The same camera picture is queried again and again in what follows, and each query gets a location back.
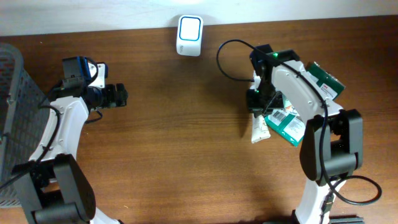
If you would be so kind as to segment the orange tissue packet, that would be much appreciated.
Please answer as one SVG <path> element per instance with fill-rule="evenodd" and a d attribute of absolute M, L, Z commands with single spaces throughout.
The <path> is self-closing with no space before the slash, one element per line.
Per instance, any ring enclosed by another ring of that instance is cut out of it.
<path fill-rule="evenodd" d="M 298 111 L 292 105 L 285 107 L 285 111 L 294 116 L 299 116 Z"/>

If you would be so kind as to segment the teal tissue packet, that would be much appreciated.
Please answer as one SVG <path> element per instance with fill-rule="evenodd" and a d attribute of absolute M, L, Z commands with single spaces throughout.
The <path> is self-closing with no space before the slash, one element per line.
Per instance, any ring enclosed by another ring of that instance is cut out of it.
<path fill-rule="evenodd" d="M 283 99 L 283 104 L 284 104 L 284 110 L 285 110 L 285 107 L 292 105 L 292 103 L 287 99 L 287 97 L 285 95 L 282 95 L 282 99 Z"/>

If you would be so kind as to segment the green wipes package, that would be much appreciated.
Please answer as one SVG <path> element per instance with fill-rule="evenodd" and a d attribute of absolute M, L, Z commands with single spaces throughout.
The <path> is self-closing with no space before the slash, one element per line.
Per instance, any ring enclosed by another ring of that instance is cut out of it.
<path fill-rule="evenodd" d="M 322 101 L 328 106 L 329 115 L 336 115 L 343 108 L 334 100 L 345 89 L 345 85 L 315 62 L 305 66 L 300 61 L 290 60 L 286 64 L 300 72 L 301 76 L 279 65 L 272 69 L 272 84 L 287 97 L 299 116 L 289 114 L 283 108 L 267 115 L 265 121 L 289 143 L 298 146 L 303 139 L 307 121 L 325 114 Z"/>

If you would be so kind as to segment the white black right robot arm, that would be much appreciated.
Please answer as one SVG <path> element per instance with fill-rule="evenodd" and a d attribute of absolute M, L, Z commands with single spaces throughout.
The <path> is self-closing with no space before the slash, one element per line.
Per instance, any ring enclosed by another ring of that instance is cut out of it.
<path fill-rule="evenodd" d="M 275 52 L 270 45 L 250 54 L 254 68 L 246 103 L 252 114 L 252 141 L 265 137 L 266 117 L 282 114 L 283 97 L 304 124 L 300 164 L 306 176 L 302 199 L 279 223 L 364 223 L 358 216 L 331 217 L 340 188 L 363 164 L 363 119 L 357 110 L 344 110 L 315 82 L 293 50 Z"/>

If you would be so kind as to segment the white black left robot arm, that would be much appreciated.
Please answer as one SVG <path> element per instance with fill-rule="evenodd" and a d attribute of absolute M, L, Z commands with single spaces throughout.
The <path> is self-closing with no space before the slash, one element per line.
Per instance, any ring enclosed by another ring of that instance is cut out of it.
<path fill-rule="evenodd" d="M 64 78 L 38 105 L 50 111 L 29 160 L 13 167 L 13 186 L 28 223 L 113 223 L 96 205 L 95 193 L 76 161 L 81 131 L 92 111 L 127 105 L 122 83 L 107 84 L 108 66 L 92 58 L 62 60 Z"/>

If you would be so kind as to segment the white cream tube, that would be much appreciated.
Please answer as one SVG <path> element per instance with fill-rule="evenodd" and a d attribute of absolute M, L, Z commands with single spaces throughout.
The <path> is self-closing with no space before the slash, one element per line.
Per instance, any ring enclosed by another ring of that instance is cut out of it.
<path fill-rule="evenodd" d="M 252 134 L 251 134 L 251 142 L 253 144 L 269 139 L 271 134 L 269 132 L 268 125 L 266 124 L 265 118 L 263 115 L 252 115 Z"/>

